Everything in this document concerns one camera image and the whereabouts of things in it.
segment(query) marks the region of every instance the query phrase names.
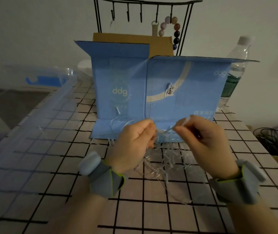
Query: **grid patterned tablecloth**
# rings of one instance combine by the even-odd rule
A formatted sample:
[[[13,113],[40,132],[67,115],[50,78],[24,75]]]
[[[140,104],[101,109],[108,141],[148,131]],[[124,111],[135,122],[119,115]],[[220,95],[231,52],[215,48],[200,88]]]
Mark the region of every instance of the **grid patterned tablecloth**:
[[[25,192],[11,203],[12,194],[0,192],[0,209],[8,210],[0,216],[0,233],[40,232],[72,194],[86,184],[86,178],[78,173],[77,164],[88,151],[95,150],[102,158],[110,153],[107,140],[90,143],[89,136],[97,119],[92,84],[80,82],[75,87],[75,98],[81,124],[74,132],[61,130],[55,136],[53,143],[57,146],[52,146],[53,153],[46,153],[43,159],[38,159],[35,172],[25,185],[34,188],[40,184],[35,187],[39,193]],[[224,128],[233,156],[253,162],[267,174],[268,180],[260,186],[259,194],[278,216],[278,164],[229,107],[217,112],[214,121]],[[161,151],[167,149],[165,144],[161,146]],[[188,150],[185,143],[179,143],[179,146]],[[187,175],[172,181],[190,197],[199,191],[206,192],[190,205],[180,204],[168,196],[160,181],[144,179],[135,171],[128,175],[129,181],[107,202],[98,233],[235,232],[226,206],[216,199],[215,192],[209,187],[209,175],[206,174],[205,183],[193,181]]]

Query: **person's left hand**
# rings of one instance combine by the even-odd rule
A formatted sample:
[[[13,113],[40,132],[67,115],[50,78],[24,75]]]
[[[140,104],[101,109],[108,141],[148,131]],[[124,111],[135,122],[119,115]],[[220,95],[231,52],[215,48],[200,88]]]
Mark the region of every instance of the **person's left hand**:
[[[150,119],[127,125],[104,162],[119,174],[134,169],[144,157],[146,149],[153,148],[155,138],[156,126]]]

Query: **wall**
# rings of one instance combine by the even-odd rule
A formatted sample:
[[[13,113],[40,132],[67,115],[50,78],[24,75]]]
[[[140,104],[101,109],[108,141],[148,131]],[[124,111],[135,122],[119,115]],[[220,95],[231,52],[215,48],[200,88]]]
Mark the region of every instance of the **wall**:
[[[100,3],[103,32],[151,34],[156,7]],[[173,16],[184,19],[185,7]],[[158,20],[169,15],[160,7]],[[73,40],[92,40],[97,31],[93,0],[0,0],[0,60],[32,65],[73,66],[87,58]],[[173,26],[165,31],[173,35]],[[203,0],[193,8],[183,55],[224,57],[240,35],[256,36],[252,63],[238,84],[229,106],[253,127],[278,125],[278,0]]]

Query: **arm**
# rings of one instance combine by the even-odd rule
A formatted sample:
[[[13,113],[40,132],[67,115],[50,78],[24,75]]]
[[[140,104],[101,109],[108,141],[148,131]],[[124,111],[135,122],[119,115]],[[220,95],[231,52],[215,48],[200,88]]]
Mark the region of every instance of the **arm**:
[[[218,124],[194,115],[181,126],[183,122],[184,119],[178,121],[174,131],[187,143],[206,172],[221,180],[240,175],[228,139]],[[260,197],[253,205],[228,204],[227,207],[237,233],[278,233],[278,219]]]
[[[150,119],[125,126],[105,164],[118,174],[135,168],[146,149],[153,147],[155,136],[156,126]],[[47,233],[94,234],[106,201],[107,198],[85,189],[73,196],[64,210],[47,224]]]

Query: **forearm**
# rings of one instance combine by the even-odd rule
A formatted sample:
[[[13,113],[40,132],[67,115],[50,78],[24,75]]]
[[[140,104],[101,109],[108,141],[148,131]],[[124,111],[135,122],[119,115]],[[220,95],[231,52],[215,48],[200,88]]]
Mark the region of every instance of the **forearm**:
[[[81,192],[47,225],[47,233],[94,234],[107,198]]]
[[[278,233],[278,219],[260,197],[257,204],[228,204],[227,207],[236,233]]]

